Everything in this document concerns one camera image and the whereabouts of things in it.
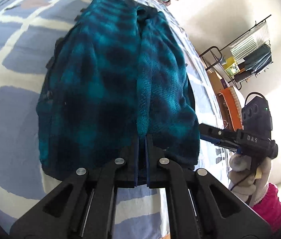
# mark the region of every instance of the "jacket sleeve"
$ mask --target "jacket sleeve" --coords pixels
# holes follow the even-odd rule
[[[267,194],[252,208],[269,223],[274,232],[281,227],[281,202],[279,201],[277,193],[278,188],[272,183],[269,183]]]

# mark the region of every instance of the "person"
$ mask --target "person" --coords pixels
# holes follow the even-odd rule
[[[250,166],[250,159],[249,156],[239,154],[234,154],[230,158],[232,170],[228,173],[228,178],[231,180],[229,189],[243,202],[247,202],[249,196],[252,195],[249,206],[268,222],[272,231],[275,232],[281,227],[281,202],[277,196],[277,187],[268,183],[271,159],[265,158],[259,166],[262,177],[257,180],[256,185],[254,185],[254,175],[243,180],[250,172],[247,169],[248,165]]]

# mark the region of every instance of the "bed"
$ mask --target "bed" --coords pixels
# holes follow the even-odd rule
[[[71,29],[91,1],[0,0],[0,226],[7,233],[59,184],[40,166],[35,107],[55,41]],[[199,122],[223,128],[216,96],[185,31],[156,0],[136,1],[164,12],[188,64]],[[196,168],[206,168],[228,186],[228,155],[223,148],[201,141]],[[169,236],[164,189],[146,185],[119,189],[116,204],[114,238]]]

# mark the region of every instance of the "silver screw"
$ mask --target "silver screw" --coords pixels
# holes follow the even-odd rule
[[[125,160],[123,158],[116,158],[115,159],[116,164],[123,164],[124,162],[125,162]]]
[[[160,162],[161,164],[169,164],[169,159],[168,159],[168,158],[160,158],[160,159],[159,159],[159,162]]]
[[[208,172],[207,172],[206,169],[200,168],[200,169],[197,170],[197,173],[198,173],[200,176],[206,176]]]
[[[77,175],[84,175],[86,173],[86,169],[85,168],[78,168],[76,170],[76,174]]]

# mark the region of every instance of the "camera lens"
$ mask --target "camera lens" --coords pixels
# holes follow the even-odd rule
[[[248,117],[251,117],[251,116],[252,116],[252,109],[249,108],[249,109],[248,109]]]

